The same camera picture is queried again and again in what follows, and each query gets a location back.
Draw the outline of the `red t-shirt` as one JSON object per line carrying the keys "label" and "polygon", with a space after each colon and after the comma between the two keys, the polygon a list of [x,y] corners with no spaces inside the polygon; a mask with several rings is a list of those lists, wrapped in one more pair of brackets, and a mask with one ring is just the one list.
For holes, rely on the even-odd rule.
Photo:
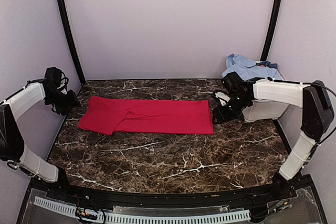
{"label": "red t-shirt", "polygon": [[81,130],[114,132],[213,134],[208,101],[122,100],[91,97]]}

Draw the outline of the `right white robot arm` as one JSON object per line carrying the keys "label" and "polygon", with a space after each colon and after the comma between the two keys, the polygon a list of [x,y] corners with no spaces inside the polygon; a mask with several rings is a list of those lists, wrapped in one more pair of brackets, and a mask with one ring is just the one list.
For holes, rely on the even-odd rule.
{"label": "right white robot arm", "polygon": [[224,90],[214,91],[217,106],[213,123],[241,119],[246,122],[278,121],[290,140],[290,153],[272,178],[268,195],[280,199],[293,186],[316,149],[328,139],[335,112],[329,95],[335,94],[320,80],[293,82],[274,78],[242,80],[236,73],[222,79]]}

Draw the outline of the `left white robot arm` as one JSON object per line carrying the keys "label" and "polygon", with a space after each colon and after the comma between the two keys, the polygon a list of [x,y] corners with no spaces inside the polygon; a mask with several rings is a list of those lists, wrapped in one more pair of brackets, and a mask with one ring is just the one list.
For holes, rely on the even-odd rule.
{"label": "left white robot arm", "polygon": [[67,77],[29,81],[1,102],[1,161],[12,170],[50,184],[63,201],[74,197],[74,189],[68,185],[64,169],[47,161],[59,127],[35,109],[46,106],[54,116],[69,114],[79,103],[68,82]]}

